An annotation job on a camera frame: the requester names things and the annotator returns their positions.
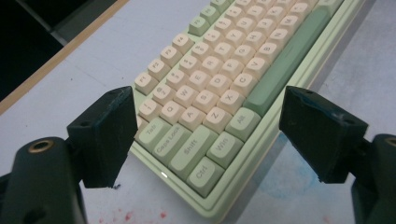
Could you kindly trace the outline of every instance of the white desk surface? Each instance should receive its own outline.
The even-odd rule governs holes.
[[[130,0],[0,117],[0,175],[37,138],[67,137],[66,126],[106,91],[130,85],[208,0]],[[396,2],[376,1],[315,91],[396,134]],[[350,185],[324,185],[281,135],[225,223],[354,223]],[[206,223],[135,156],[118,189],[84,189],[92,223]]]

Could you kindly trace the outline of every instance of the light green keyboard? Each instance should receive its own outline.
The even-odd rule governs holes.
[[[131,151],[220,221],[275,141],[286,85],[307,88],[359,0],[212,0],[135,80]]]

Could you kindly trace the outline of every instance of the green keycap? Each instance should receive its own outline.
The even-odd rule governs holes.
[[[178,123],[175,124],[154,148],[152,155],[167,166],[190,135],[189,130]]]
[[[330,15],[332,16],[343,2],[344,0],[319,0],[314,10],[321,7],[325,8],[330,12]]]
[[[203,157],[191,172],[187,183],[202,197],[206,198],[223,173],[224,170],[219,165],[207,157]]]
[[[214,7],[219,13],[223,13],[230,5],[228,0],[211,0],[210,6]]]
[[[223,132],[207,151],[206,156],[222,168],[227,169],[242,145],[243,142],[241,140],[229,133]]]
[[[217,137],[212,130],[198,126],[171,160],[169,169],[185,181]]]
[[[152,152],[161,138],[168,132],[171,125],[160,118],[153,119],[137,136],[136,141],[148,152]]]
[[[207,29],[209,29],[210,24],[202,17],[195,17],[190,22],[189,34],[201,36]]]
[[[227,124],[225,131],[246,142],[261,119],[255,112],[241,107]]]
[[[318,8],[309,14],[247,97],[244,107],[253,110],[261,117],[265,115],[330,18],[329,11],[323,8]]]
[[[200,16],[209,24],[213,24],[220,16],[219,12],[212,6],[206,6],[202,9]]]

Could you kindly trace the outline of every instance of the wooden edge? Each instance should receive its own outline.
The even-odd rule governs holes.
[[[43,79],[54,67],[62,62],[73,50],[84,42],[93,32],[110,19],[128,0],[117,0],[111,7],[94,20],[87,28],[79,33],[72,41],[64,46],[51,59],[43,64],[37,71],[28,77],[22,84],[0,102],[0,116],[19,101],[24,94],[29,92],[35,84]]]

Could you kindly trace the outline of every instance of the space bar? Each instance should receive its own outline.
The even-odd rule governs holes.
[[[244,102],[263,117],[280,94],[331,16],[325,9],[312,11]]]

